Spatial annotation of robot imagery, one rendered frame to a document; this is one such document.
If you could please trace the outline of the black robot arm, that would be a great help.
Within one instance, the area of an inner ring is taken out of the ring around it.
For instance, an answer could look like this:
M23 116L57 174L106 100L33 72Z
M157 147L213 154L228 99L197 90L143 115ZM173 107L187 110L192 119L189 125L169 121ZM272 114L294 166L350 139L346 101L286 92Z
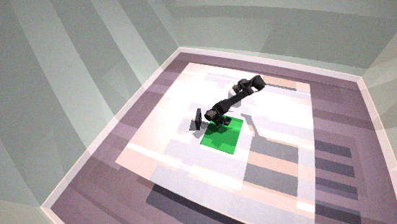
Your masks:
M216 115L223 116L236 102L242 100L248 95L252 95L255 92L260 92L265 85L266 83L263 81L260 75L256 75L250 80L241 79L237 85L232 86L232 89L236 94L231 98L225 98L224 100L221 100L213 105L212 108L204 114L205 119L207 121L211 121ZM253 91L252 87L256 88L258 91Z

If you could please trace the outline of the green circuit board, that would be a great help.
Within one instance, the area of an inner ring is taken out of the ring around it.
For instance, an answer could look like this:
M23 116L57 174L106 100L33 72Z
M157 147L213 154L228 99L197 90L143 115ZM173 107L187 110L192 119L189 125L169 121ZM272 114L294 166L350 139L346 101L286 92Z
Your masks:
M224 124L216 126L213 121L210 121L200 145L234 155L243 120L231 116L227 117L232 119L229 126Z

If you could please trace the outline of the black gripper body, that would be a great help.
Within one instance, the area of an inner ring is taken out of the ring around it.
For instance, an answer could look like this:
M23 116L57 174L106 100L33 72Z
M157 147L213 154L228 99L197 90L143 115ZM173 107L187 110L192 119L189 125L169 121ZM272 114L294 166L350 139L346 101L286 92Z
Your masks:
M212 120L215 120L215 119L220 121L220 122L224 122L223 124L226 125L226 126L229 126L230 122L232 120L230 117L226 116L226 118L224 118L224 116L218 116L218 115L216 115Z

